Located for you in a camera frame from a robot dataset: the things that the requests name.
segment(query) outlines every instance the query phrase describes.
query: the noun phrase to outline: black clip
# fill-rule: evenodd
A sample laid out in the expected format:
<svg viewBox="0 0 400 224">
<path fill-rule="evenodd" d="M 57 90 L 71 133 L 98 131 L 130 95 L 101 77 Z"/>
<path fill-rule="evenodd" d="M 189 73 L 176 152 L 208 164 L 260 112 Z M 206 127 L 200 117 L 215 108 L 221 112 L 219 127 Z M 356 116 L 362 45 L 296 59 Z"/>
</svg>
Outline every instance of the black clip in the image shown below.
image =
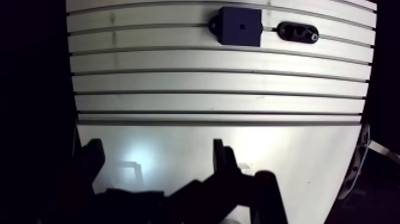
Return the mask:
<svg viewBox="0 0 400 224">
<path fill-rule="evenodd" d="M 286 41 L 301 43 L 315 43 L 320 36 L 315 26 L 292 22 L 280 23 L 277 32 Z"/>
</svg>

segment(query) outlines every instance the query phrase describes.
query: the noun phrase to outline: mounting hole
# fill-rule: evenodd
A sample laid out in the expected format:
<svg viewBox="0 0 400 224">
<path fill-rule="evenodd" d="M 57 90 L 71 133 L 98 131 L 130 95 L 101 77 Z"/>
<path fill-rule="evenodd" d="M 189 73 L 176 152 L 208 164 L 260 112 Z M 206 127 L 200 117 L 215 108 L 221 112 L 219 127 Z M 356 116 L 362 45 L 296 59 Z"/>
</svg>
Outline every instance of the mounting hole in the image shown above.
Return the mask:
<svg viewBox="0 0 400 224">
<path fill-rule="evenodd" d="M 316 33 L 313 33 L 311 35 L 311 40 L 316 41 L 318 39 L 318 35 Z"/>
</svg>

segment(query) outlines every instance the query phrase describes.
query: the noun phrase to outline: black plastic bracket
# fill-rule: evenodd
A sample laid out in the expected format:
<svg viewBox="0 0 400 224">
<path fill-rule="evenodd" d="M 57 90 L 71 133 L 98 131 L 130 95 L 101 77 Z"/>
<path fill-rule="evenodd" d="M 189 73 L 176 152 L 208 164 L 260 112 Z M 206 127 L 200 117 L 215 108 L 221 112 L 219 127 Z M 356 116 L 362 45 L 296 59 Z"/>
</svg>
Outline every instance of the black plastic bracket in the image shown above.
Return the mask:
<svg viewBox="0 0 400 224">
<path fill-rule="evenodd" d="M 208 29 L 222 45 L 260 46 L 261 10 L 222 7 L 208 22 Z"/>
<path fill-rule="evenodd" d="M 300 43 L 315 43 L 320 37 L 315 26 L 292 22 L 280 23 L 277 33 L 285 41 Z"/>
</svg>

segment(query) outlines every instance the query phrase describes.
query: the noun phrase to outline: dark background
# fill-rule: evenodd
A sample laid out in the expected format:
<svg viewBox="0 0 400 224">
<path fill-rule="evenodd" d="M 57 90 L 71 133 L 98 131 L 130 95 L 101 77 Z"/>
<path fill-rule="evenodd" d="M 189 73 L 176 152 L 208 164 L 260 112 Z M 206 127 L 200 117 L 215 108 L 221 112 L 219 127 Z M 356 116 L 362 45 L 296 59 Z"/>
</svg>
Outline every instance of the dark background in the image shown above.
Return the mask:
<svg viewBox="0 0 400 224">
<path fill-rule="evenodd" d="M 363 120 L 372 139 L 400 153 L 399 37 L 396 1 L 378 2 L 373 69 Z M 65 1 L 1 2 L 3 137 L 13 157 L 8 172 L 14 217 L 33 223 L 56 202 L 57 167 L 71 159 L 76 108 L 69 68 Z M 400 223 L 399 190 L 382 186 L 392 167 L 371 153 L 352 200 L 335 203 L 327 223 Z"/>
</svg>

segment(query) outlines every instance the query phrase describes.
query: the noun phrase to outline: horizontal groove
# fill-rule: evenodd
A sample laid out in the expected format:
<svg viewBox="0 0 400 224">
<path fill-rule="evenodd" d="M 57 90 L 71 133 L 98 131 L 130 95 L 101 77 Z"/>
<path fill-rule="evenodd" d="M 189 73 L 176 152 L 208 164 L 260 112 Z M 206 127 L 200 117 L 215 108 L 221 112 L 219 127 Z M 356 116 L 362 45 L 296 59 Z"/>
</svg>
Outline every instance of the horizontal groove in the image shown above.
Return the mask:
<svg viewBox="0 0 400 224">
<path fill-rule="evenodd" d="M 312 73 L 293 73 L 272 70 L 251 70 L 251 69 L 120 69 L 120 70 L 101 70 L 101 71 L 81 71 L 72 73 L 74 76 L 90 76 L 97 74 L 124 74 L 124 73 L 162 73 L 162 72 L 220 72 L 220 73 L 253 73 L 253 74 L 276 74 L 281 76 L 301 76 L 301 77 L 317 77 L 322 79 L 345 80 L 351 82 L 365 83 L 365 79 L 353 79 L 339 76 L 329 76 L 323 74 Z"/>
<path fill-rule="evenodd" d="M 91 54 L 107 54 L 107 53 L 118 53 L 118 52 L 132 52 L 132 51 L 181 51 L 181 50 L 210 50 L 210 51 L 240 51 L 240 52 L 261 52 L 261 53 L 272 53 L 272 54 L 286 54 L 296 55 L 311 58 L 322 58 L 335 61 L 343 61 L 354 64 L 369 65 L 366 61 L 358 61 L 353 59 L 332 57 L 321 54 L 304 53 L 298 51 L 285 51 L 268 48 L 257 48 L 250 46 L 146 46 L 146 47 L 134 47 L 134 48 L 110 48 L 92 51 L 81 51 L 74 52 L 72 56 L 78 55 L 91 55 Z"/>
<path fill-rule="evenodd" d="M 364 99 L 364 97 L 355 97 L 350 95 L 333 94 L 303 94 L 296 92 L 270 92 L 270 91 L 202 91 L 202 90 L 158 90 L 158 91 L 93 91 L 76 92 L 76 95 L 117 95 L 117 94 L 244 94 L 244 95 L 283 95 L 298 97 L 323 97 L 323 98 L 341 98 L 341 99 Z"/>
<path fill-rule="evenodd" d="M 78 125 L 116 125 L 116 126 L 355 126 L 360 122 L 133 122 L 80 120 Z"/>
<path fill-rule="evenodd" d="M 367 43 L 362 43 L 362 42 L 358 42 L 358 41 L 352 41 L 349 39 L 345 39 L 345 38 L 338 38 L 335 36 L 329 36 L 329 35 L 320 35 L 320 38 L 322 39 L 327 39 L 327 40 L 331 40 L 331 41 L 338 41 L 338 42 L 343 42 L 343 43 L 350 43 L 353 45 L 358 45 L 358 46 L 364 46 L 366 48 L 371 48 L 373 47 L 373 45 L 369 45 Z"/>
<path fill-rule="evenodd" d="M 141 2 L 141 3 L 129 3 L 129 4 L 120 4 L 120 5 L 111 5 L 111 6 L 106 6 L 106 7 L 96 7 L 96 8 L 90 8 L 86 10 L 78 10 L 78 11 L 73 11 L 70 12 L 69 15 L 77 15 L 77 14 L 83 14 L 83 13 L 92 13 L 92 12 L 97 12 L 97 11 L 104 11 L 104 10 L 116 10 L 116 9 L 121 9 L 121 8 L 134 8 L 134 7 L 148 7 L 148 6 L 156 6 L 156 5 L 196 5 L 196 4 L 201 4 L 201 5 L 218 5 L 218 6 L 231 6 L 231 7 L 244 7 L 244 8 L 257 8 L 257 9 L 262 9 L 262 10 L 276 10 L 276 11 L 284 11 L 284 12 L 289 12 L 289 13 L 296 13 L 296 14 L 303 14 L 303 15 L 311 15 L 314 17 L 320 17 L 320 18 L 326 18 L 329 20 L 333 21 L 338 21 L 341 23 L 347 23 L 353 26 L 358 26 L 366 29 L 372 29 L 372 27 L 361 24 L 361 23 L 356 23 L 353 21 L 345 20 L 342 18 L 337 18 L 337 17 L 332 17 L 329 15 L 324 15 L 324 14 L 319 14 L 319 13 L 312 13 L 308 11 L 303 11 L 303 10 L 295 10 L 291 8 L 282 8 L 282 7 L 275 7 L 271 5 L 258 5 L 258 4 L 244 4 L 244 3 L 234 3 L 234 2 L 203 2 L 203 1 L 170 1 L 170 2 Z"/>
<path fill-rule="evenodd" d="M 104 28 L 96 28 L 89 30 L 79 30 L 70 32 L 70 36 L 100 33 L 100 32 L 112 32 L 119 30 L 135 30 L 135 29 L 156 29 L 156 28 L 183 28 L 183 27 L 207 27 L 207 24 L 203 23 L 160 23 L 160 24 L 141 24 L 141 25 L 128 25 L 128 26 L 112 26 Z"/>
<path fill-rule="evenodd" d="M 281 111 L 194 111 L 194 110 L 78 110 L 79 114 L 237 114 L 237 115 L 333 115 L 333 116 L 361 116 L 361 113 L 321 113 L 321 112 L 281 112 Z"/>
<path fill-rule="evenodd" d="M 157 29 L 157 28 L 193 28 L 193 27 L 208 27 L 207 24 L 203 23 L 170 23 L 170 24 L 143 24 L 143 25 L 129 25 L 129 26 L 113 26 L 113 27 L 105 27 L 105 28 L 97 28 L 97 29 L 89 29 L 89 30 L 80 30 L 80 31 L 75 31 L 75 32 L 70 32 L 70 36 L 78 36 L 78 35 L 85 35 L 85 34 L 93 34 L 93 33 L 101 33 L 101 32 L 112 32 L 112 31 L 122 31 L 122 30 L 135 30 L 135 29 Z M 263 27 L 263 31 L 265 32 L 277 32 L 276 27 Z M 359 45 L 359 46 L 364 46 L 367 48 L 370 48 L 371 45 L 367 43 L 362 43 L 358 41 L 352 41 L 349 39 L 345 38 L 338 38 L 335 36 L 329 36 L 329 35 L 320 35 L 320 38 L 322 39 L 328 39 L 331 41 L 338 41 L 338 42 L 344 42 L 344 43 L 350 43 L 353 45 Z"/>
<path fill-rule="evenodd" d="M 366 10 L 366 11 L 369 11 L 369 12 L 371 12 L 371 13 L 374 13 L 374 10 L 373 9 L 371 9 L 371 8 L 368 8 L 368 7 L 365 7 L 365 6 L 363 6 L 363 5 L 358 5 L 358 4 L 356 4 L 356 3 L 353 3 L 353 2 L 348 2 L 348 1 L 338 1 L 338 0 L 332 0 L 332 1 L 335 1 L 335 2 L 338 2 L 338 3 L 341 3 L 341 4 L 344 4 L 344 5 L 350 5 L 350 6 L 352 6 L 352 7 L 355 7 L 355 8 L 360 8 L 360 9 L 362 9 L 362 10 Z"/>
</svg>

